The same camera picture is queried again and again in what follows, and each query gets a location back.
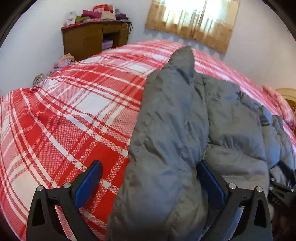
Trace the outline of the pink floral bag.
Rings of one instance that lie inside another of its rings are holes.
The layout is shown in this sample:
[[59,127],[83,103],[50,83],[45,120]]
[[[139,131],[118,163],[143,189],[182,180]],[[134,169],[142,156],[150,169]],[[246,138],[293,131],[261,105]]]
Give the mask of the pink floral bag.
[[57,71],[69,66],[71,63],[76,62],[76,59],[74,56],[72,56],[70,53],[62,56],[55,64],[51,71],[51,74],[56,73]]

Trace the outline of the white card with picture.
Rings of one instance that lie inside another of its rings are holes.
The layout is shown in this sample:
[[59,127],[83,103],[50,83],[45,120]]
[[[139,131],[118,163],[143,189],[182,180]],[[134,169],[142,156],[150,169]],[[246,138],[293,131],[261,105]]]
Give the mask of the white card with picture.
[[76,23],[76,11],[71,11],[69,12],[69,14],[67,15],[67,19],[66,19],[66,25],[72,25]]

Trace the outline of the red white plaid bedspread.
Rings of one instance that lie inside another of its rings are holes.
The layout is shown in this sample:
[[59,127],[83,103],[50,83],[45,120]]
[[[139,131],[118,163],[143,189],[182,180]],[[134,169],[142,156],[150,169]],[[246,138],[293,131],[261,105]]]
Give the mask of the red white plaid bedspread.
[[[71,64],[36,87],[1,97],[1,215],[18,240],[26,240],[36,188],[61,187],[94,160],[102,163],[102,178],[80,213],[96,237],[107,240],[146,80],[183,47],[164,40],[128,44]],[[253,82],[191,49],[197,73],[238,85],[282,119]],[[282,123],[295,154],[295,136]]]

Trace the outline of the pink floral pillow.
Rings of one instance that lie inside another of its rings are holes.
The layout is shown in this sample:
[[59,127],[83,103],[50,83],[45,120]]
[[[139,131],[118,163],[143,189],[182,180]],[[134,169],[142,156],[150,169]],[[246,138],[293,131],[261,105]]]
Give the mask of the pink floral pillow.
[[295,129],[295,111],[293,111],[288,102],[274,89],[269,86],[262,86],[263,92],[268,96],[276,107],[278,113],[283,117],[285,123],[292,129]]

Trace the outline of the wooden headboard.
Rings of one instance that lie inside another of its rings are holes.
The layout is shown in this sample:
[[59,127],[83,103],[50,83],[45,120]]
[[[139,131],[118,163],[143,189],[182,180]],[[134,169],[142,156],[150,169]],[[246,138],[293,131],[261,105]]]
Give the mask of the wooden headboard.
[[296,90],[293,88],[279,88],[276,91],[288,102],[291,109],[295,111]]

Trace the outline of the pile of folded clothes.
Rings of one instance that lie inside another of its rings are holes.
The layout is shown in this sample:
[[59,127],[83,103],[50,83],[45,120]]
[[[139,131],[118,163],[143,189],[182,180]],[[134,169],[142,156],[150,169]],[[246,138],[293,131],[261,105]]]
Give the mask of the pile of folded clothes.
[[83,10],[81,15],[76,16],[76,24],[81,22],[128,20],[129,18],[126,14],[121,13],[113,4],[96,5],[93,7],[93,10]]

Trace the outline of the grey knitted bundle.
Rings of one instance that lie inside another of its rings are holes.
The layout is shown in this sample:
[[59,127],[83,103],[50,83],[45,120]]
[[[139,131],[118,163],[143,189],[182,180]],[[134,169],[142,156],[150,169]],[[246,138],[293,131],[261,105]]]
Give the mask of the grey knitted bundle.
[[47,79],[50,75],[49,74],[39,74],[34,78],[33,87],[39,85],[43,80]]

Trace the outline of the brown wooden desk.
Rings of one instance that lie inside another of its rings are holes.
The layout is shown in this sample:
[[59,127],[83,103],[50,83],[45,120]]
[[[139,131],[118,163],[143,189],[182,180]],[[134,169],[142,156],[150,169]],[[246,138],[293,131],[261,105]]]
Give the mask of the brown wooden desk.
[[61,28],[65,54],[81,61],[103,52],[103,43],[112,41],[111,48],[128,43],[131,22],[98,21],[80,22]]

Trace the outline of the purple items in desk shelf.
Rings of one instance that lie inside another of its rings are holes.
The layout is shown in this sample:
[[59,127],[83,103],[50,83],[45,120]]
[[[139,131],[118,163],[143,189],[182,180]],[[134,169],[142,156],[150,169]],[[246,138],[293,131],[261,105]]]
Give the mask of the purple items in desk shelf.
[[111,49],[113,47],[113,40],[104,40],[102,42],[102,50]]

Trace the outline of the tan patterned curtain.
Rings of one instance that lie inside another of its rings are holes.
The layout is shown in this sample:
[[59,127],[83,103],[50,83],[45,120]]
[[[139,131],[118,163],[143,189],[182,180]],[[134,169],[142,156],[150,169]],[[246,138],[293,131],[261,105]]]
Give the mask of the tan patterned curtain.
[[240,1],[152,1],[145,27],[227,52]]

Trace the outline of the grey puffer jacket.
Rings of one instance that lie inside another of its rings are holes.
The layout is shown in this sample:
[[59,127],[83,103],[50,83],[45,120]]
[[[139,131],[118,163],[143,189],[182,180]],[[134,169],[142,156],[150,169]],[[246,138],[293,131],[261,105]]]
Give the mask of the grey puffer jacket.
[[267,191],[276,166],[295,169],[282,119],[232,82],[197,73],[190,47],[152,72],[107,240],[200,240],[218,212],[197,178],[204,160],[239,188]]

